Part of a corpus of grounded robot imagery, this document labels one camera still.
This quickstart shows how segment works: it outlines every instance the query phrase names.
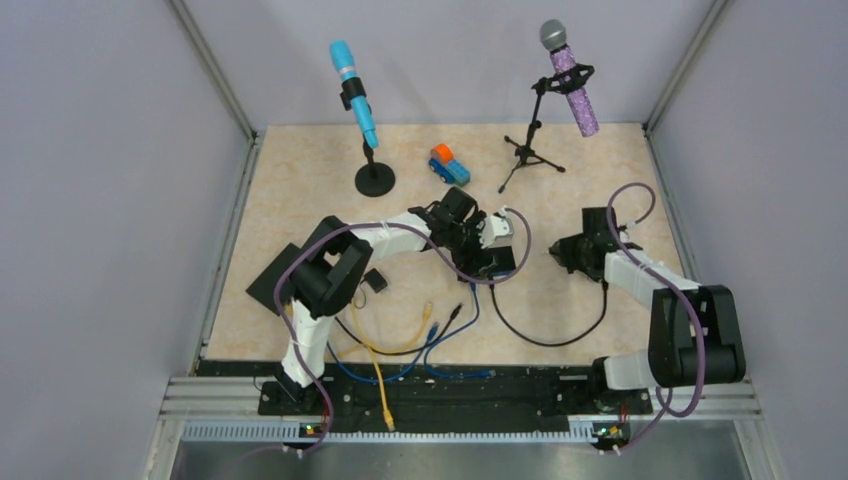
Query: white wall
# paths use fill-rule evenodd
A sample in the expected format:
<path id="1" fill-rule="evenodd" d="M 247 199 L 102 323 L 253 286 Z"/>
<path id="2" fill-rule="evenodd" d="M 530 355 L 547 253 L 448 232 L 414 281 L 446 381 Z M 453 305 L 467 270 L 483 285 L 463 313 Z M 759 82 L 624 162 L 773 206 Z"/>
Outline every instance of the white wall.
<path id="1" fill-rule="evenodd" d="M 656 139 L 789 478 L 844 478 L 848 3 L 735 2 Z"/>
<path id="2" fill-rule="evenodd" d="M 378 122 L 529 120 L 536 80 L 553 74 L 539 43 L 549 18 L 577 60 L 601 121 L 648 118 L 711 0 L 190 0 L 248 118 L 268 124 L 353 122 L 328 47 L 347 40 Z M 542 121 L 573 122 L 563 98 Z"/>
<path id="3" fill-rule="evenodd" d="M 138 478 L 245 142 L 163 1 L 2 2 L 0 66 L 0 478 Z"/>

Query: gray floor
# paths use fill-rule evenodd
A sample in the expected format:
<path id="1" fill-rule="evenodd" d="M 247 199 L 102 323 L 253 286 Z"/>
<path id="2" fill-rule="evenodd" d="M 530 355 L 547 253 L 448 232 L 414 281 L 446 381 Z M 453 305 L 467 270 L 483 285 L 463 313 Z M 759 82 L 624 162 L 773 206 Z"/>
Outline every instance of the gray floor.
<path id="1" fill-rule="evenodd" d="M 747 479 L 733 424 L 661 424 L 620 458 L 567 445 L 326 445 L 298 461 L 267 451 L 232 462 L 256 444 L 184 442 L 173 480 L 225 479 Z"/>

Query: white and black device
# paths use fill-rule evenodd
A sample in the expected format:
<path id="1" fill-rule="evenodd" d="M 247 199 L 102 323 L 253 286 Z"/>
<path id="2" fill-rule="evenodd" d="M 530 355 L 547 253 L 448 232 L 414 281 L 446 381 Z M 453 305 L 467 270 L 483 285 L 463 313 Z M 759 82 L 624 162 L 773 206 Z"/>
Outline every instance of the white and black device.
<path id="1" fill-rule="evenodd" d="M 350 303 L 371 262 L 403 252 L 429 249 L 420 235 L 388 224 L 417 230 L 438 247 L 448 250 L 459 271 L 485 279 L 515 269 L 514 228 L 505 208 L 487 215 L 471 196 L 453 187 L 441 201 L 427 207 L 410 208 L 377 222 L 381 227 L 344 233 L 317 249 L 294 270 L 280 294 L 282 303 L 291 302 L 293 326 L 305 366 L 316 377 L 323 374 L 324 351 L 333 316 Z M 276 311 L 273 291 L 282 273 L 303 250 L 344 225 L 334 216 L 326 217 L 302 247 L 289 244 L 251 284 L 247 293 Z M 336 256 L 335 264 L 327 262 L 325 254 Z M 312 383 L 304 365 L 297 359 L 292 342 L 280 365 L 277 379 L 292 397 L 299 396 L 302 389 Z"/>
<path id="2" fill-rule="evenodd" d="M 695 385 L 695 332 L 680 299 L 646 268 L 676 286 L 695 307 L 704 335 L 704 383 L 734 383 L 745 376 L 745 354 L 733 294 L 722 285 L 704 286 L 669 270 L 631 243 L 625 227 L 617 234 L 641 263 L 634 263 L 613 238 L 606 207 L 583 209 L 583 233 L 554 243 L 549 253 L 569 273 L 580 271 L 596 282 L 624 289 L 651 311 L 648 348 L 602 357 L 592 365 L 597 390 Z M 612 212 L 615 224 L 615 212 Z"/>

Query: table top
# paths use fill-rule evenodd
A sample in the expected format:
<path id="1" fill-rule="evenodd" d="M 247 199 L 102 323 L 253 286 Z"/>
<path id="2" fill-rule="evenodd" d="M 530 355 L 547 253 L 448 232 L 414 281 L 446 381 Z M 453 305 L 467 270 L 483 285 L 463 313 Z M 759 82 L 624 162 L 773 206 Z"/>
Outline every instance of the table top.
<path id="1" fill-rule="evenodd" d="M 375 160 L 394 169 L 397 183 L 387 195 L 367 198 L 357 193 L 353 181 L 364 163 L 362 137 L 355 126 L 269 127 L 206 358 L 280 360 L 288 345 L 288 331 L 278 316 L 245 293 L 247 287 L 289 242 L 302 245 L 327 215 L 346 223 L 374 221 L 441 199 L 448 186 L 427 164 L 430 148 L 439 143 L 449 145 L 471 171 L 471 182 L 464 190 L 482 210 L 494 212 L 508 205 L 530 222 L 533 244 L 525 268 L 496 287 L 504 316 L 525 335 L 540 341 L 561 341 L 583 332 L 600 314 L 601 287 L 582 274 L 569 275 L 550 257 L 548 248 L 562 237 L 580 233 L 581 209 L 605 206 L 622 184 L 639 181 L 656 189 L 650 154 L 638 124 L 603 124 L 600 133 L 590 138 L 582 138 L 573 124 L 545 124 L 537 132 L 533 148 L 563 165 L 566 172 L 544 165 L 523 168 L 506 191 L 498 194 L 515 163 L 514 147 L 505 143 L 503 136 L 523 139 L 526 130 L 526 125 L 517 124 L 381 125 Z M 622 194 L 615 205 L 619 221 L 637 218 L 649 202 L 650 197 L 642 191 Z M 527 237 L 521 222 L 514 224 L 513 248 L 518 261 Z M 681 271 L 661 198 L 653 214 L 630 234 L 652 258 Z M 375 294 L 366 286 L 367 303 L 358 317 L 379 347 L 392 349 L 412 338 L 428 301 L 433 304 L 430 322 L 444 325 L 460 302 L 464 307 L 452 329 L 473 316 L 469 287 L 459 283 L 433 252 L 399 254 L 370 267 L 386 277 L 389 287 Z M 361 295 L 357 293 L 358 302 Z M 478 295 L 479 321 L 439 345 L 430 356 L 432 363 L 576 365 L 647 345 L 650 312 L 616 287 L 610 288 L 607 315 L 600 327 L 581 341 L 559 348 L 537 347 L 519 339 L 496 316 L 489 288 L 481 286 Z M 356 332 L 349 316 L 349 309 L 340 314 Z M 337 352 L 355 345 L 337 325 L 330 344 Z M 410 358 L 386 361 L 403 363 Z M 368 356 L 358 349 L 344 359 L 365 362 Z"/>

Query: purple microphone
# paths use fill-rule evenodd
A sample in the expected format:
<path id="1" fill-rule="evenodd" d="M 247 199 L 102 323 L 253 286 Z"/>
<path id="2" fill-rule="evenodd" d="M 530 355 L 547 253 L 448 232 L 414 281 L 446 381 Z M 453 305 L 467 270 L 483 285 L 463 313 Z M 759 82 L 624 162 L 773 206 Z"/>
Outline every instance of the purple microphone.
<path id="1" fill-rule="evenodd" d="M 542 45 L 551 52 L 551 63 L 554 64 L 556 73 L 567 72 L 577 65 L 571 47 L 565 43 L 565 27 L 559 20 L 548 20 L 542 24 L 542 28 L 539 29 L 539 39 L 542 41 Z M 591 137 L 598 133 L 598 130 L 600 130 L 598 119 L 595 118 L 595 112 L 592 110 L 592 104 L 589 103 L 586 89 L 575 90 L 566 95 L 566 98 L 571 106 L 571 111 L 574 113 L 574 120 L 577 121 L 580 133 L 584 137 Z"/>

